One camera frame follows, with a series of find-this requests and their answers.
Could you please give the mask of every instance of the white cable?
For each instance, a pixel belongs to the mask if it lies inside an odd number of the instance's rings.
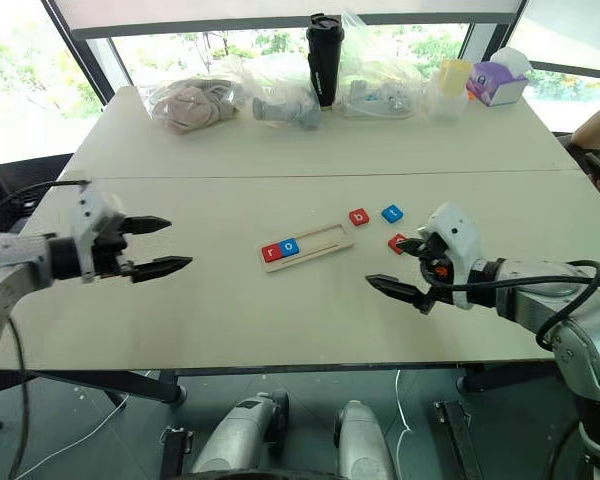
[[[151,370],[149,370],[147,373],[144,374],[145,377],[148,377],[149,374],[151,373]],[[29,475],[31,472],[33,472],[36,468],[40,467],[41,465],[47,463],[49,460],[51,460],[53,457],[56,457],[58,455],[60,455],[61,453],[66,452],[67,450],[80,445],[82,442],[84,442],[85,440],[88,440],[89,438],[91,438],[93,435],[95,435],[102,427],[105,426],[105,424],[109,421],[109,419],[111,417],[113,417],[116,412],[118,410],[120,410],[125,403],[127,403],[127,400],[129,399],[129,395],[127,395],[126,397],[124,397],[124,400],[122,400],[122,402],[120,402],[120,405],[118,405],[109,415],[107,415],[105,417],[105,419],[100,422],[100,425],[98,425],[96,428],[94,428],[91,433],[85,435],[84,437],[82,437],[80,440],[77,440],[75,442],[73,442],[70,445],[67,445],[64,448],[61,448],[60,450],[58,450],[57,452],[52,453],[51,455],[43,458],[42,460],[40,460],[38,463],[36,463],[33,467],[31,467],[29,470],[26,470],[25,472],[21,473],[20,475],[18,475],[14,480],[20,480],[21,478],[26,477],[27,475]]]
[[[402,411],[402,403],[400,402],[400,394],[398,393],[398,382],[400,380],[400,373],[402,370],[398,370],[396,372],[396,381],[395,381],[395,391],[396,391],[396,403],[398,404],[398,412],[400,412],[400,420],[402,420],[402,432],[400,432],[400,437],[398,438],[398,444],[396,445],[396,466],[398,468],[398,479],[402,480],[402,468],[400,467],[400,446],[402,445],[402,439],[404,438],[404,434],[409,432],[411,433],[411,427],[407,423],[407,420],[404,416],[404,412]]]

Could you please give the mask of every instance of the clear plastic bag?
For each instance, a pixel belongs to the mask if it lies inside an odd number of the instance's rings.
[[[258,121],[274,127],[296,125],[307,130],[322,124],[309,65],[302,55],[285,53],[250,60],[228,56],[215,71],[239,80],[244,96],[234,105],[251,112]]]
[[[243,96],[239,83],[222,78],[193,77],[166,85],[138,87],[153,119],[177,133],[205,128],[233,118]]]
[[[386,119],[416,113],[423,96],[420,72],[387,54],[357,15],[344,13],[342,26],[345,37],[334,111],[346,117]]]

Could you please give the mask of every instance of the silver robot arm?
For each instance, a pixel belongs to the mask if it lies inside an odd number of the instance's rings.
[[[595,262],[486,260],[477,228],[450,203],[436,210],[419,232],[422,239],[398,245],[419,259],[431,289],[423,293],[386,275],[370,275],[369,283],[424,314],[439,301],[463,309],[478,304],[495,308],[501,317],[535,333],[539,345],[553,352],[574,394],[580,434],[600,478],[600,291],[591,287],[593,293],[583,304],[562,315],[565,307],[577,305],[573,302],[593,281],[582,264]]]
[[[124,234],[150,233],[169,225],[157,217],[126,217],[115,199],[90,183],[80,187],[71,236],[0,234],[0,336],[18,301],[56,279],[81,277],[88,283],[95,276],[123,275],[136,283],[183,268],[190,257],[134,265],[123,255]]]

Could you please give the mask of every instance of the tissue box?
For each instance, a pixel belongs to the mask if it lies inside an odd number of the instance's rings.
[[[476,63],[467,80],[467,90],[489,107],[515,103],[522,95],[529,79],[524,75],[513,77],[509,69],[495,62]]]

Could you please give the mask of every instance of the floor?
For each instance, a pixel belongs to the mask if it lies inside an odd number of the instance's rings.
[[[396,407],[396,371],[285,373],[181,378],[188,390],[185,404],[174,409],[131,398],[127,408],[91,438],[39,467],[28,479],[157,479],[167,425],[195,431],[194,451],[185,471],[214,426],[240,399],[283,388],[290,396],[290,430],[278,465],[335,472],[337,450],[332,426],[337,409],[357,399],[370,406],[394,455],[402,425]],[[546,378],[497,391],[461,396],[457,369],[407,370],[400,377],[402,405],[413,433],[403,440],[399,458],[403,480],[455,479],[453,457],[444,426],[436,423],[433,402],[461,399],[471,415],[470,432],[484,478],[544,478],[547,459],[575,412],[568,391]],[[89,433],[112,411],[103,392],[52,380],[30,382],[32,431],[22,471],[50,453]],[[20,390],[0,392],[0,479],[6,478],[17,444]],[[580,457],[577,435],[559,463],[568,479]],[[263,451],[261,466],[275,462]]]

